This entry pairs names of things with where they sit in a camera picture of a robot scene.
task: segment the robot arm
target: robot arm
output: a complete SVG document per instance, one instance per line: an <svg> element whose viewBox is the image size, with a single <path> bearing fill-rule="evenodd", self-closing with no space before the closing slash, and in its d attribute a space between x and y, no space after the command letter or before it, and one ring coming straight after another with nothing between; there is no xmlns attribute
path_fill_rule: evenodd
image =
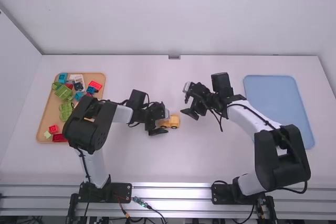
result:
<svg viewBox="0 0 336 224"><path fill-rule="evenodd" d="M199 83L187 82L185 103L193 97L191 107L182 113L198 120L209 110L237 123L255 143L255 170L233 180L236 201L283 186L306 182L310 168L300 131L294 125L282 126L254 109L242 95L233 95L227 73L213 74L214 93ZM277 146L287 150L278 156Z"/></svg>
<svg viewBox="0 0 336 224"><path fill-rule="evenodd" d="M155 121L168 118L169 111L163 103L158 102L146 104L144 109L145 96L146 93L133 90L130 98L125 101L126 105L122 105L84 95L64 124L62 133L83 161L86 182L94 184L95 188L103 188L110 178L102 147L111 123L144 123L149 135L167 132L156 129Z"/></svg>

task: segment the blue mat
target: blue mat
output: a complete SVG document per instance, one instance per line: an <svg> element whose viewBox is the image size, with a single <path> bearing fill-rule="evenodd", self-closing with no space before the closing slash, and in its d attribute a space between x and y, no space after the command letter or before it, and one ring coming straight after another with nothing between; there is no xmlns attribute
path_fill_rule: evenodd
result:
<svg viewBox="0 0 336 224"><path fill-rule="evenodd" d="M244 87L250 104L273 121L299 128L306 149L315 145L295 79L291 76L246 76Z"/></svg>

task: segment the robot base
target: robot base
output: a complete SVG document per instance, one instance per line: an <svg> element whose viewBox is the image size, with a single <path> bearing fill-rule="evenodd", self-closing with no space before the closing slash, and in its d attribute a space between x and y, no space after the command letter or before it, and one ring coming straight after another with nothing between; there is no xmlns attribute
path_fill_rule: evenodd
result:
<svg viewBox="0 0 336 224"><path fill-rule="evenodd" d="M90 202L129 203L131 195L132 184L111 183L109 177L103 188L96 188L93 184L83 182L79 188L78 202L88 202L90 197Z"/></svg>
<svg viewBox="0 0 336 224"><path fill-rule="evenodd" d="M230 185L212 184L211 195L214 205L254 205L259 198L265 198L264 193L244 196L236 179Z"/></svg>

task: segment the wooden tray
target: wooden tray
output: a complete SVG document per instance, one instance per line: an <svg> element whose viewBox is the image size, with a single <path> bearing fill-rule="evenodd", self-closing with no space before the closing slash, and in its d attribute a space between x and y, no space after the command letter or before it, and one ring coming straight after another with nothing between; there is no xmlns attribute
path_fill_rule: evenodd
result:
<svg viewBox="0 0 336 224"><path fill-rule="evenodd" d="M90 81L95 81L99 84L102 84L102 88L99 90L98 93L95 93L93 96L101 99L103 96L103 90L105 85L105 75L103 73L68 73L68 79L71 74L82 74L84 77L84 84L87 88ZM55 77L55 81L58 81L59 74ZM59 127L59 133L62 133L62 129L65 122L62 122L59 118L59 109L58 107L65 103L65 101L61 101L54 93L55 91L51 89L51 84L53 82L50 82L50 95L46 104L46 107L43 112L43 116L40 122L40 125L37 130L36 134L36 140L39 143L48 143L48 144L62 144L62 143L53 143L51 140L47 140L44 137L44 133L49 129L49 126L56 124ZM75 90L72 89L72 95L75 95ZM72 100L73 104L76 105L78 101L76 99Z"/></svg>

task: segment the red block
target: red block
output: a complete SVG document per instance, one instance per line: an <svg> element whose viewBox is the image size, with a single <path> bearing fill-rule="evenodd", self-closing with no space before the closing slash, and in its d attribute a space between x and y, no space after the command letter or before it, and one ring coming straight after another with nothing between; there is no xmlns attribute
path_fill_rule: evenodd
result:
<svg viewBox="0 0 336 224"><path fill-rule="evenodd" d="M55 134L52 135L52 139L54 143L63 143L63 142L67 142L68 140L66 140L62 134Z"/></svg>
<svg viewBox="0 0 336 224"><path fill-rule="evenodd" d="M74 85L72 83L65 83L65 86L67 86L69 89L73 89Z"/></svg>
<svg viewBox="0 0 336 224"><path fill-rule="evenodd" d="M99 83L97 83L97 82L95 82L95 81L91 81L91 82L89 83L89 86L92 86L92 87L94 87L94 88L97 89L97 90L100 90L101 87L103 87L103 85L101 85L101 84L99 84Z"/></svg>
<svg viewBox="0 0 336 224"><path fill-rule="evenodd" d="M49 126L49 133L50 134L55 134L55 133L57 133L59 131L59 128L58 128L58 126L57 125L52 125L52 126Z"/></svg>

